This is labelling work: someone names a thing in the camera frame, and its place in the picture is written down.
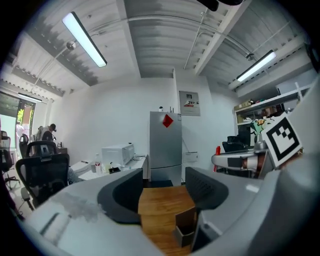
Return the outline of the red plastic stick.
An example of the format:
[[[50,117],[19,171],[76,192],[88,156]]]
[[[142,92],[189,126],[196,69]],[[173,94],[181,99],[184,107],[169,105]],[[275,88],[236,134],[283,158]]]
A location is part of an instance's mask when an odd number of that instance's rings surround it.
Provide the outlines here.
[[[220,146],[217,146],[217,147],[216,147],[216,151],[215,151],[215,155],[218,156],[218,155],[220,155],[220,154],[221,154],[221,147],[220,147]],[[216,172],[216,171],[217,171],[217,168],[218,168],[218,167],[214,164],[214,165],[213,165],[213,172]]]

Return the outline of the long ceiling light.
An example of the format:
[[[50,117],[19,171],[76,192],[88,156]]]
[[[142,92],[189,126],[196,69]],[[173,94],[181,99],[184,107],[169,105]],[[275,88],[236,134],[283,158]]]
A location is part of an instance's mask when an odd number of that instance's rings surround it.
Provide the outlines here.
[[[250,66],[248,69],[246,69],[243,73],[241,73],[236,80],[238,82],[242,82],[251,75],[253,75],[255,72],[262,69],[265,65],[267,65],[269,62],[271,62],[273,59],[276,58],[276,53],[273,50],[268,51],[262,58],[260,58],[256,63],[254,63],[252,66]]]
[[[32,97],[32,96],[26,95],[26,94],[23,94],[23,93],[20,93],[20,92],[18,93],[18,96],[19,96],[20,98],[26,99],[26,100],[28,100],[28,101],[39,102],[39,103],[42,102],[41,99],[38,99],[38,98],[35,98],[35,97]]]
[[[107,65],[107,61],[74,11],[68,13],[62,19],[62,23],[99,68],[103,68]]]

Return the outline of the grey refrigerator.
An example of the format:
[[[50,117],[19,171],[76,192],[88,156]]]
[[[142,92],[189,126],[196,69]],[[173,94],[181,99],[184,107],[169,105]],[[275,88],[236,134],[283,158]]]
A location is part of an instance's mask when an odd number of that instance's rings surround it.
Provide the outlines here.
[[[165,115],[173,119],[166,128]],[[182,182],[182,117],[178,113],[149,113],[149,168],[152,182],[170,181],[173,186]]]

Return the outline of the white shelf unit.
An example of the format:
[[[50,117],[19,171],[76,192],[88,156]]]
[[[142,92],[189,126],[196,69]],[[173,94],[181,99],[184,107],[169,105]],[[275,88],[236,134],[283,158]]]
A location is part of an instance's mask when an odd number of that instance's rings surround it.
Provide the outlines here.
[[[281,105],[290,101],[294,100],[300,100],[303,98],[303,96],[307,93],[307,91],[312,87],[311,84],[303,86],[303,87],[297,87],[295,90],[292,90],[290,92],[286,92],[284,94],[275,96],[273,98],[264,100],[259,103],[255,103],[250,106],[246,106],[241,109],[234,110],[234,117],[237,118],[237,115],[244,116],[245,114],[255,113],[257,111],[260,111],[265,108],[273,107],[276,105]]]

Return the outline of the black mesh office chair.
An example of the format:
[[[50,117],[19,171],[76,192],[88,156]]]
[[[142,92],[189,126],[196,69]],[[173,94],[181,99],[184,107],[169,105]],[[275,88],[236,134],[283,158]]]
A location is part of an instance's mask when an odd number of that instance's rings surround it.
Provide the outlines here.
[[[69,161],[67,153],[17,161],[15,169],[35,208],[69,185]]]

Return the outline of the grey electrical panel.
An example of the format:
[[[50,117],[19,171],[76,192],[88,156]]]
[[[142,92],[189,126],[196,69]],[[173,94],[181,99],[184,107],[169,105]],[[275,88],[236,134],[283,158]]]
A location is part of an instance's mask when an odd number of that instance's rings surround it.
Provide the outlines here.
[[[200,116],[200,101],[197,92],[182,91],[179,93],[179,109],[182,116]]]

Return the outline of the wooden table with black legs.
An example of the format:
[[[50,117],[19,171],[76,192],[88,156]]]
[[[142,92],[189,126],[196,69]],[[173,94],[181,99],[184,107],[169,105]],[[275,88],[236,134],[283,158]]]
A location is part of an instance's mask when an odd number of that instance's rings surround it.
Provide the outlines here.
[[[176,215],[195,206],[186,187],[144,188],[138,203],[138,214],[144,234],[166,256],[187,256],[191,246],[180,247],[173,231]]]

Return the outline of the red paper square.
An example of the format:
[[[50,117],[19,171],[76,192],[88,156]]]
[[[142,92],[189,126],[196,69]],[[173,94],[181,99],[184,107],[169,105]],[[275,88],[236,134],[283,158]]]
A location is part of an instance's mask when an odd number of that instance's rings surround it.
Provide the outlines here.
[[[168,128],[172,123],[174,122],[174,120],[168,115],[166,114],[163,118],[162,124]]]

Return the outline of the white side desk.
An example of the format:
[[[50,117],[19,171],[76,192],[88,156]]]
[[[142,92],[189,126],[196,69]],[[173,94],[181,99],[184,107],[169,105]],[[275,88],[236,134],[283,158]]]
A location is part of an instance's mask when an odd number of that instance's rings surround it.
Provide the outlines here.
[[[80,162],[77,162],[76,164],[72,165],[69,169],[71,170],[71,181],[77,182],[78,180],[81,181],[87,181],[96,179],[99,177],[110,175],[109,169],[110,168],[120,168],[120,172],[127,172],[130,170],[135,169],[142,169],[143,179],[148,178],[148,168],[149,168],[149,162],[148,157],[146,155],[135,155],[126,165],[120,165],[120,164],[102,164],[102,175],[99,175],[96,173],[95,169],[95,162],[88,162],[86,160],[82,160]]]

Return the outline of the white wall notice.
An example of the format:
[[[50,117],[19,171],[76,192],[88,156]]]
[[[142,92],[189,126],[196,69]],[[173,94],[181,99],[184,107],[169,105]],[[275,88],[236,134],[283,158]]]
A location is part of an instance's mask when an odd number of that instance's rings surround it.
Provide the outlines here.
[[[198,161],[198,152],[185,152],[183,155],[184,162],[197,162]]]

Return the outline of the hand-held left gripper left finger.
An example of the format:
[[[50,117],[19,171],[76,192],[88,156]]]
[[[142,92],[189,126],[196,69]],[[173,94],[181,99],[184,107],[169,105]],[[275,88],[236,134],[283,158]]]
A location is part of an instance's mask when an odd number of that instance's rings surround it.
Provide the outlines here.
[[[72,184],[62,190],[62,206],[76,220],[96,222],[100,215],[118,224],[140,224],[143,170],[136,168]]]

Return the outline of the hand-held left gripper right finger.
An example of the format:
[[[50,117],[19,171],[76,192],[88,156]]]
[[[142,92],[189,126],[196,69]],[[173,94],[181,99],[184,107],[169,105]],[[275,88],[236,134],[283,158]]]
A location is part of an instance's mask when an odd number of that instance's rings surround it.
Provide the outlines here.
[[[262,183],[260,179],[186,167],[185,187],[197,213],[191,251],[223,235],[246,211]]]

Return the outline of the patterned blanket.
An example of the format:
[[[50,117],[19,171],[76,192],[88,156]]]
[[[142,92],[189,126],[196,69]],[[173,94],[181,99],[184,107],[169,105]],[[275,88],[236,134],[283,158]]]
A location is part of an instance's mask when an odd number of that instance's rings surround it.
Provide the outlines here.
[[[267,126],[271,125],[275,118],[255,119],[250,123],[250,146],[254,146],[256,135],[259,135]]]

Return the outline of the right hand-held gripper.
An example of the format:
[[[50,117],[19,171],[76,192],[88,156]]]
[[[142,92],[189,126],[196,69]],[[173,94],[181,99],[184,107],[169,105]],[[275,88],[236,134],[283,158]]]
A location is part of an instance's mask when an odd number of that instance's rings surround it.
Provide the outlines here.
[[[297,157],[320,156],[320,74],[290,114],[277,117],[262,131],[262,140],[277,168]],[[258,168],[258,155],[253,150],[215,154],[211,161],[233,171],[255,172]]]

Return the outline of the clear plastic bottle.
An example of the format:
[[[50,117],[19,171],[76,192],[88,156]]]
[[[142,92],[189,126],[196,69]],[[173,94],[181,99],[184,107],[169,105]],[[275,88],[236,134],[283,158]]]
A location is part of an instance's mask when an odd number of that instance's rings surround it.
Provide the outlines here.
[[[102,169],[101,157],[100,157],[99,153],[95,154],[94,164],[95,164],[96,173],[98,175],[102,175],[103,174],[103,169]]]

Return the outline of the small dark box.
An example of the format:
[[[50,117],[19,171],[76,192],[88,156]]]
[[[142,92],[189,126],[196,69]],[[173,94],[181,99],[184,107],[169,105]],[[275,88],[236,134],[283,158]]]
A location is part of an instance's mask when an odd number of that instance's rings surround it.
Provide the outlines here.
[[[179,247],[183,248],[192,243],[196,230],[197,213],[192,207],[175,215],[173,236]]]

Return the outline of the white printer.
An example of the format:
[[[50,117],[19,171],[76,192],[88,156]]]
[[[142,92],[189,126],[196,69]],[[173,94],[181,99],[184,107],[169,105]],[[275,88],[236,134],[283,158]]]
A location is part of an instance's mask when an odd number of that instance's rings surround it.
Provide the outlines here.
[[[101,162],[103,164],[126,165],[135,155],[132,143],[112,145],[101,148]]]

